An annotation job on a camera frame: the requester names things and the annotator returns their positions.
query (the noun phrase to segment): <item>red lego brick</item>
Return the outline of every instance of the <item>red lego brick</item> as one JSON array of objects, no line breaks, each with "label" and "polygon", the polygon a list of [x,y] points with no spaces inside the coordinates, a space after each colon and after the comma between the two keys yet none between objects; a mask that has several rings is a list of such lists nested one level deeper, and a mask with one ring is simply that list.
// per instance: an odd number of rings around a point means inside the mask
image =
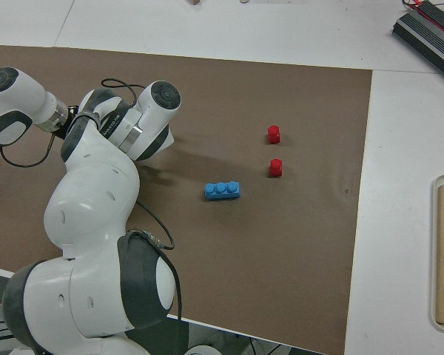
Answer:
[{"label": "red lego brick", "polygon": [[280,143],[280,127],[270,126],[268,127],[268,142],[271,144]]},{"label": "red lego brick", "polygon": [[269,176],[278,178],[283,174],[283,161],[281,159],[272,159],[269,164]]}]

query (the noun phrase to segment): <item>blue block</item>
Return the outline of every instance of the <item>blue block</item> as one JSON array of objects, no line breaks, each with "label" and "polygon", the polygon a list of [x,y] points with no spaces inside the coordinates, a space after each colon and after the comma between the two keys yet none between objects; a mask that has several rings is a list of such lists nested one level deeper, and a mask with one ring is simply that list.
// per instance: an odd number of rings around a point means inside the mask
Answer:
[{"label": "blue block", "polygon": [[223,200],[240,197],[240,187],[237,181],[229,183],[208,183],[204,189],[207,200]]}]

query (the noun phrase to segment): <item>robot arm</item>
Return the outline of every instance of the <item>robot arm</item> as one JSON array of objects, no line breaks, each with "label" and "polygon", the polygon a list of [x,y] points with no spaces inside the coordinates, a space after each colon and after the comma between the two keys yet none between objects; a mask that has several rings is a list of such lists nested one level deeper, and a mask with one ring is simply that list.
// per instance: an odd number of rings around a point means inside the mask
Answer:
[{"label": "robot arm", "polygon": [[[65,125],[54,121],[60,107],[54,96],[23,72],[1,72],[18,75],[10,86],[0,84],[0,145],[17,141],[27,124],[48,132]],[[33,95],[20,86],[25,82]],[[63,256],[18,271],[4,293],[7,326],[37,354],[146,354],[122,334],[168,314],[175,278],[148,234],[125,231],[140,186],[132,160],[172,143],[168,123],[180,104],[177,90],[163,81],[134,105],[109,89],[82,101],[61,149],[67,173],[44,213],[46,233]],[[29,118],[24,128],[21,116]]]}]

